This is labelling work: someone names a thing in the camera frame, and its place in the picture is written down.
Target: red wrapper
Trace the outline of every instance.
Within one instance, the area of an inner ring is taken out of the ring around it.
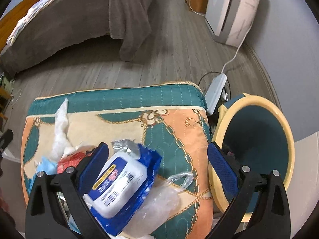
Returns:
[[[58,162],[58,173],[64,172],[64,170],[70,166],[77,167],[79,162],[81,162],[81,160],[84,157],[89,156],[89,155],[91,155],[91,154],[87,155],[86,152],[77,152],[75,154],[72,154],[70,156],[67,156],[67,157],[61,159]]]

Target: gray bedspread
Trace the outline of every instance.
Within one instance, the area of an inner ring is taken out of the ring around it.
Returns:
[[[104,35],[123,39],[120,58],[130,61],[151,32],[150,1],[55,0],[26,25],[11,46],[4,47],[0,67],[14,76],[60,49]]]

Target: yellow trash bin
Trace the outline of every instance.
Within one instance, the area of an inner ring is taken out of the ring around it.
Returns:
[[[234,153],[241,165],[258,173],[269,174],[278,170],[287,190],[294,166],[294,142],[290,126],[276,105],[269,100],[249,94],[240,94],[221,105],[212,141]],[[225,212],[232,195],[223,190],[222,183],[211,164],[209,181],[214,201]],[[248,222],[258,199],[253,194],[243,217]]]

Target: gray wooden floor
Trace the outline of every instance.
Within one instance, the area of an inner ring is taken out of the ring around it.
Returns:
[[[153,0],[149,8],[151,35],[132,62],[119,59],[120,40],[103,36],[63,49],[44,62],[18,74],[14,91],[22,94],[14,108],[6,111],[14,140],[10,151],[20,157],[25,118],[32,101],[92,88],[136,87],[166,81],[198,83],[209,71],[220,71],[236,49],[216,43],[205,18],[187,10],[184,0]],[[232,97],[241,92],[274,101],[270,85],[247,46],[227,66]],[[207,90],[214,74],[201,82]]]

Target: air purifier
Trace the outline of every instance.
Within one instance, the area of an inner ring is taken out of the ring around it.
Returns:
[[[238,47],[248,31],[259,0],[208,0],[206,24],[217,42]]]

